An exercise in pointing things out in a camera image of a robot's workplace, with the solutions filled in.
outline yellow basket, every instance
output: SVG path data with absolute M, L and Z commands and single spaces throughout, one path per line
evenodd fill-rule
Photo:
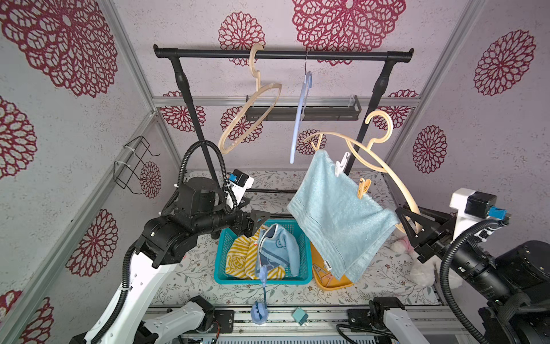
M 342 276 L 341 280 L 337 280 L 336 277 L 334 277 L 330 271 L 327 271 L 325 269 L 325 263 L 323 260 L 323 257 L 321 257 L 320 253 L 317 251 L 315 246 L 313 246 L 313 243 L 311 244 L 311 270 L 313 270 L 313 277 L 315 278 L 315 282 L 317 282 L 317 285 L 319 288 L 325 290 L 325 291 L 332 291 L 342 288 L 351 287 L 353 283 L 348 280 L 348 278 L 344 275 Z

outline red flower pattern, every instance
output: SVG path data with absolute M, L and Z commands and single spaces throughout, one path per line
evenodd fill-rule
M 27 115 L 0 96 L 0 179 L 25 170 L 35 153 L 36 134 Z
M 397 92 L 390 93 L 388 97 L 417 97 L 418 93 L 411 90 L 399 90 Z M 393 128 L 397 129 L 403 125 L 403 121 L 409 115 L 411 107 L 409 106 L 381 106 L 378 109 L 385 111 L 391 117 L 393 122 Z M 382 130 L 388 130 L 388 123 L 380 116 L 376 116 L 372 119 L 375 126 Z
M 493 42 L 477 63 L 474 83 L 483 95 L 502 93 L 521 80 L 534 58 L 535 38 L 529 31 L 511 31 Z
M 38 308 L 32 316 L 31 322 L 25 327 L 19 344 L 44 344 L 50 337 L 50 331 L 53 325 L 53 307 L 50 304 L 50 298 L 42 300 L 42 306 Z
M 161 171 L 157 164 L 152 161 L 147 161 L 144 164 L 139 175 L 139 183 L 147 198 L 154 198 L 158 195 L 161 190 Z
M 2 323 L 2 319 L 8 314 L 19 296 L 21 296 L 21 290 L 10 290 L 6 294 L 0 296 L 0 323 Z
M 248 13 L 233 12 L 222 22 L 218 41 L 224 50 L 250 50 L 254 43 L 266 45 L 265 35 L 258 20 Z M 230 58 L 236 65 L 248 65 L 247 58 Z
M 422 129 L 412 146 L 412 159 L 422 173 L 437 170 L 447 154 L 447 137 L 439 127 L 429 125 Z
M 181 97 L 180 91 L 168 92 L 163 94 L 164 97 Z M 172 127 L 181 130 L 182 132 L 194 132 L 193 120 L 189 114 L 189 110 L 186 106 L 163 106 L 158 108 L 161 111 L 162 117 L 166 120 L 166 123 Z M 195 106 L 197 118 L 201 127 L 205 124 L 206 115 L 205 109 L 202 106 Z
M 243 107 L 234 106 L 232 108 L 227 109 L 222 114 L 222 119 L 220 121 L 220 125 L 222 126 L 222 130 L 225 130 L 229 126 L 229 124 L 231 123 L 233 118 L 235 118 L 235 116 L 239 113 L 239 111 L 242 108 Z M 254 124 L 254 122 L 249 122 L 249 121 L 246 120 L 246 116 L 242 116 L 239 123 L 237 123 L 237 125 L 233 128 L 233 130 L 231 130 L 231 132 L 229 133 L 229 135 L 227 137 L 230 140 L 235 141 L 237 138 L 239 138 L 239 136 L 243 135 L 245 131 L 247 131 L 250 127 L 252 127 L 253 124 Z M 260 134 L 262 133 L 262 128 L 263 128 L 263 124 L 260 123 L 260 125 L 258 125 L 256 127 L 256 129 L 254 129 L 243 140 L 243 142 L 244 143 L 252 142 L 255 139 L 257 139 L 258 137 L 260 137 Z
M 292 22 L 298 30 L 298 41 L 307 50 L 317 51 L 368 52 L 379 48 L 406 8 L 405 0 L 292 1 Z
M 318 133 L 318 129 L 308 129 L 304 130 L 300 134 L 298 134 L 298 139 L 296 140 L 296 150 L 304 155 L 313 155 L 315 154 L 315 149 L 311 146 L 311 142 L 313 142 L 315 145 L 317 145 L 317 139 L 318 137 L 315 136 L 312 140 L 309 142 L 302 142 L 305 138 L 307 138 L 311 134 Z M 321 144 L 319 145 L 319 149 L 325 148 L 327 145 L 327 136 L 323 135 L 323 138 L 321 139 Z
M 117 49 L 95 0 L 2 0 L 0 22 L 55 86 L 95 97 L 114 84 Z
M 91 277 L 107 265 L 117 241 L 117 222 L 107 209 L 101 209 L 65 267 L 73 275 Z

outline orange clothespin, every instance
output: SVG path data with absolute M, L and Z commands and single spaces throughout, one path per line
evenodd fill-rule
M 364 180 L 361 178 L 359 180 L 359 189 L 357 190 L 357 198 L 363 199 L 363 195 L 367 193 L 369 190 L 369 187 L 371 186 L 372 180 L 367 179 Z

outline clothes rack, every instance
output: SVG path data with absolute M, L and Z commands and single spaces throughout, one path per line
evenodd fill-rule
M 193 104 L 193 97 L 191 95 L 191 90 L 189 88 L 189 81 L 185 75 L 182 67 L 180 58 L 182 57 L 191 57 L 191 58 L 248 58 L 250 55 L 250 50 L 198 50 L 198 49 L 177 49 L 177 48 L 159 48 L 156 44 L 153 45 L 153 50 L 155 55 L 158 58 L 168 58 L 172 63 L 174 69 L 174 75 L 178 89 L 181 91 L 181 95 L 191 120 L 197 137 L 199 140 L 204 140 L 205 137 L 202 133 L 202 129 L 195 111 L 195 106 Z M 368 109 L 365 113 L 365 119 L 372 111 L 376 110 L 382 95 L 386 92 L 388 87 L 389 76 L 392 72 L 393 66 L 396 63 L 410 62 L 413 57 L 414 49 L 409 50 L 408 52 L 401 51 L 388 51 L 388 52 L 341 52 L 341 51 L 266 51 L 261 50 L 256 53 L 256 58 L 268 58 L 268 59 L 305 59 L 306 55 L 309 59 L 319 59 L 319 60 L 333 60 L 333 61 L 384 61 L 384 66 L 378 79 L 376 80 L 374 87 L 372 89 L 372 97 L 368 103 Z M 365 123 L 365 120 L 361 122 L 361 127 L 357 134 L 356 141 L 362 142 L 365 138 L 369 125 Z M 358 146 L 354 146 L 355 151 L 359 150 Z M 218 183 L 218 178 L 216 177 L 216 171 L 214 170 L 214 165 L 212 164 L 212 159 L 210 158 L 210 153 L 208 148 L 203 146 L 202 152 L 204 154 L 206 165 L 210 171 L 212 179 Z M 353 163 L 355 162 L 355 156 L 349 159 L 348 164 L 344 170 L 346 175 L 349 175 Z M 265 192 L 265 193 L 281 193 L 282 191 L 288 191 L 292 193 L 295 190 L 270 190 L 270 189 L 255 189 L 255 192 Z

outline light blue towel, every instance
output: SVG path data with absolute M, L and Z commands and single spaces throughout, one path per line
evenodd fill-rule
M 340 280 L 345 274 L 353 283 L 399 222 L 369 195 L 357 198 L 357 190 L 344 173 L 334 175 L 334 163 L 319 149 L 287 207 L 334 277 Z
M 256 259 L 256 276 L 260 267 L 265 266 L 270 271 L 278 266 L 290 268 L 292 276 L 300 272 L 300 247 L 296 238 L 283 226 L 275 223 L 268 229 L 260 227 L 258 242 L 258 259 Z

